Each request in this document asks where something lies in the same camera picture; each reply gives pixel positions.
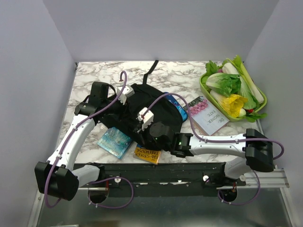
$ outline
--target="marble tabletop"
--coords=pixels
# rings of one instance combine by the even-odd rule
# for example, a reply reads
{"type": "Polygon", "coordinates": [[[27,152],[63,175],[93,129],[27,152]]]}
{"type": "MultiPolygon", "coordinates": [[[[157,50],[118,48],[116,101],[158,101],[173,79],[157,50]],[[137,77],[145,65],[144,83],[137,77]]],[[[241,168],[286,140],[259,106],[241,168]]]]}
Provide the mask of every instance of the marble tabletop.
{"type": "MultiPolygon", "coordinates": [[[[206,63],[206,61],[160,61],[153,73],[148,76],[147,84],[163,92],[178,93],[190,102],[202,95],[199,78],[205,73],[206,63]]],[[[80,62],[62,125],[60,140],[63,139],[71,124],[76,105],[82,102],[90,93],[93,81],[102,81],[117,87],[121,84],[119,82],[119,74],[122,70],[125,70],[128,75],[127,84],[141,84],[143,74],[150,69],[152,64],[153,61],[80,62]]],[[[260,130],[257,122],[229,122],[214,135],[226,136],[245,133],[247,128],[260,130]]],[[[121,160],[100,148],[97,145],[97,141],[106,130],[107,128],[103,124],[97,124],[85,140],[76,158],[76,163],[145,163],[133,157],[136,143],[131,145],[121,160]]],[[[183,123],[181,132],[191,132],[189,120],[183,123]]],[[[178,158],[172,156],[169,152],[162,151],[159,163],[225,162],[234,158],[234,156],[214,154],[178,158]]]]}

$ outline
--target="green basket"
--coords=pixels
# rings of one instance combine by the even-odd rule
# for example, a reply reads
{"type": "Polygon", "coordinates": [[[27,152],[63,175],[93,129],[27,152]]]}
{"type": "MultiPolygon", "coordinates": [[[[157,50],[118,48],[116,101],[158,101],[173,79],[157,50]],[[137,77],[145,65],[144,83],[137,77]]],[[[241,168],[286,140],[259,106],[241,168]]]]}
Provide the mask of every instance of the green basket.
{"type": "MultiPolygon", "coordinates": [[[[229,116],[228,113],[226,113],[223,108],[221,107],[220,104],[218,104],[218,102],[215,100],[215,98],[213,98],[213,96],[205,89],[205,87],[203,86],[201,80],[202,78],[206,76],[206,73],[203,74],[201,77],[200,77],[200,87],[201,87],[201,91],[202,93],[205,95],[205,97],[212,103],[214,104],[215,107],[217,107],[231,122],[237,122],[237,121],[240,121],[242,120],[244,117],[232,117],[232,116],[229,116]]],[[[262,109],[266,103],[267,103],[267,98],[265,96],[265,94],[257,87],[257,89],[259,90],[259,92],[261,93],[261,95],[263,96],[264,98],[264,102],[260,105],[260,107],[258,109],[255,110],[255,112],[258,112],[260,109],[262,109]]]]}

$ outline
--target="white wall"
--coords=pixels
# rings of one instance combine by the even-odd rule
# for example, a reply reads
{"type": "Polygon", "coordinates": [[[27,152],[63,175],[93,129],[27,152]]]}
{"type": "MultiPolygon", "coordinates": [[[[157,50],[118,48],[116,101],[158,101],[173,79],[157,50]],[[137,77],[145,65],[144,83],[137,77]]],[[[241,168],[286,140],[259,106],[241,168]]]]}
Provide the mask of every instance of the white wall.
{"type": "Polygon", "coordinates": [[[44,0],[77,61],[246,58],[278,0],[44,0]]]}
{"type": "Polygon", "coordinates": [[[277,163],[285,168],[299,214],[303,214],[302,9],[302,0],[280,0],[245,61],[268,97],[268,117],[262,126],[268,137],[285,146],[285,154],[277,163]]]}
{"type": "Polygon", "coordinates": [[[0,225],[27,226],[75,64],[41,0],[0,0],[0,225]]]}

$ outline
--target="book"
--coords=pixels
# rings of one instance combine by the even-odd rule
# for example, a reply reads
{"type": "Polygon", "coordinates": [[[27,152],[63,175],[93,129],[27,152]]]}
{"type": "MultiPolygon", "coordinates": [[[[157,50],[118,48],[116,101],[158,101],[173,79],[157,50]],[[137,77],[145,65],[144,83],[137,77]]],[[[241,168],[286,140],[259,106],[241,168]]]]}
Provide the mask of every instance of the book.
{"type": "Polygon", "coordinates": [[[158,164],[160,154],[161,154],[160,150],[148,150],[146,148],[141,147],[139,144],[137,144],[134,150],[134,157],[156,165],[158,164]]]}
{"type": "Polygon", "coordinates": [[[203,96],[195,98],[188,105],[195,125],[204,135],[213,135],[229,122],[229,119],[203,96]]]}
{"type": "Polygon", "coordinates": [[[97,144],[108,153],[121,159],[133,140],[119,129],[113,127],[108,129],[97,144]]]}

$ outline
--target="yellow book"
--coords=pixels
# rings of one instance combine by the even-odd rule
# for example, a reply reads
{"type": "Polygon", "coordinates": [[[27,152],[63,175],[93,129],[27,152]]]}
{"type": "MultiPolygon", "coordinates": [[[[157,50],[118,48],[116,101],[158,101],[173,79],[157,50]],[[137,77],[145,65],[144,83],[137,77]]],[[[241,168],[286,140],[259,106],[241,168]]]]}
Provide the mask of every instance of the yellow book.
{"type": "Polygon", "coordinates": [[[141,147],[139,144],[134,150],[134,157],[145,160],[147,162],[158,164],[160,158],[161,151],[160,150],[148,150],[141,147]]]}

